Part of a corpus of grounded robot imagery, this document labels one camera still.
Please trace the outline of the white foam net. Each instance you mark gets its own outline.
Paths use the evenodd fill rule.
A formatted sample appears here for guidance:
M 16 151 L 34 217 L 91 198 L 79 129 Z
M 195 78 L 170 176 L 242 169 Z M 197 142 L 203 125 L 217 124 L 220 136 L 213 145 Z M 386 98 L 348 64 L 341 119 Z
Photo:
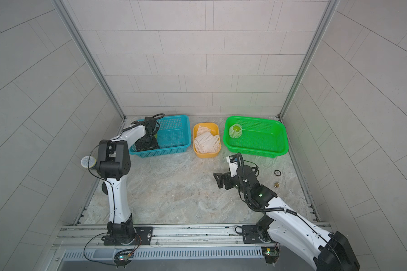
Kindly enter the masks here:
M 243 131 L 242 131 L 242 127 L 240 124 L 234 124 L 234 125 L 230 126 L 230 128 L 228 130 L 228 135 L 234 139 L 241 137 L 242 133 L 243 133 Z

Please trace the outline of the green custard apple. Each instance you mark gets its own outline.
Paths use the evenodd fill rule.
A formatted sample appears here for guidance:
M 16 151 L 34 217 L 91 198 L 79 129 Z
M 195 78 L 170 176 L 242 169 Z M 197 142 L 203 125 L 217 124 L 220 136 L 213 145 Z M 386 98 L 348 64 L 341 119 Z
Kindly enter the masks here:
M 241 132 L 241 126 L 239 126 L 239 125 L 233 125 L 233 126 L 232 126 L 232 130 L 233 130 L 235 133 L 240 133 L 240 132 Z

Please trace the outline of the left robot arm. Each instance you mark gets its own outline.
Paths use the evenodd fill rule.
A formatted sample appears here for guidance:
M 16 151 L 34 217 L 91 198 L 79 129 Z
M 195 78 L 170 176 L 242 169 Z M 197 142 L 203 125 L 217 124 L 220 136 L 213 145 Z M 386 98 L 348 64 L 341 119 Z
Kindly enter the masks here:
M 157 149 L 158 120 L 164 117 L 165 114 L 157 114 L 133 121 L 119 136 L 99 142 L 94 148 L 98 150 L 98 157 L 88 155 L 81 159 L 82 167 L 90 174 L 96 172 L 95 178 L 106 186 L 110 216 L 107 233 L 102 237 L 105 246 L 129 245 L 136 241 L 126 192 L 127 175 L 131 169 L 130 146 L 139 143 L 145 150 Z

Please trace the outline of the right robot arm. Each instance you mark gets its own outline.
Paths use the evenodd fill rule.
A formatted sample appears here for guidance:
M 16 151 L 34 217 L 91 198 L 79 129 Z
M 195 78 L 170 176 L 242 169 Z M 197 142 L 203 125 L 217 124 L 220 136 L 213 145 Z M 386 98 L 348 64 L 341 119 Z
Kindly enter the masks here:
M 265 243 L 280 243 L 316 271 L 358 271 L 360 263 L 346 236 L 330 233 L 292 210 L 276 192 L 259 183 L 258 167 L 245 164 L 242 154 L 226 158 L 230 171 L 214 173 L 220 189 L 237 189 L 254 212 L 263 213 L 257 234 Z

